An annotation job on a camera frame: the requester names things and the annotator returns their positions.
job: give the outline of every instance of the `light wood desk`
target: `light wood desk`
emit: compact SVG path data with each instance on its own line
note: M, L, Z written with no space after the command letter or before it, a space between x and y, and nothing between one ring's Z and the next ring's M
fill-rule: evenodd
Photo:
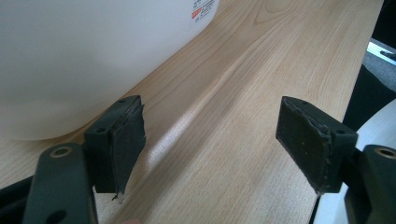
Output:
M316 199L275 139L282 95L341 120L382 0L220 0L216 18L134 87L148 143L102 223L306 223ZM34 172L48 141L0 141L0 187Z

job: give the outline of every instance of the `red label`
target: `red label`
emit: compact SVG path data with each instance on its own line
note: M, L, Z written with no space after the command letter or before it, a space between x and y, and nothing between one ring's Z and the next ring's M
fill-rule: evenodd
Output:
M202 8L198 8L196 9L194 12L192 12L192 18L194 19L196 16L198 16L198 14L201 12Z

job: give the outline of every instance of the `wooden table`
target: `wooden table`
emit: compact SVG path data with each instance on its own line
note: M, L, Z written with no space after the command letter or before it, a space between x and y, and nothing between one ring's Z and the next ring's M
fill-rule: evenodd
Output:
M282 95L342 119L382 0L221 0L188 46L134 87L148 143L122 204L96 195L101 223L306 223L316 199L275 139ZM0 141L0 187L38 155L82 142Z

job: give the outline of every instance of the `wood grain surface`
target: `wood grain surface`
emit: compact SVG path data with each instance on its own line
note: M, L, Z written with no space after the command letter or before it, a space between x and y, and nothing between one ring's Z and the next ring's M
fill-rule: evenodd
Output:
M341 120L382 0L220 0L215 19L127 95L148 143L124 202L96 195L101 223L307 223L316 199L275 139L282 95ZM38 155L81 143L0 141L0 187Z

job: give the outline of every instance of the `white container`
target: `white container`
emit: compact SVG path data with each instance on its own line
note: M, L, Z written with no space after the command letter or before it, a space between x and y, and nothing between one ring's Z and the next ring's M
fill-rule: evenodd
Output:
M218 4L1 1L0 137L46 139L86 124L198 35Z

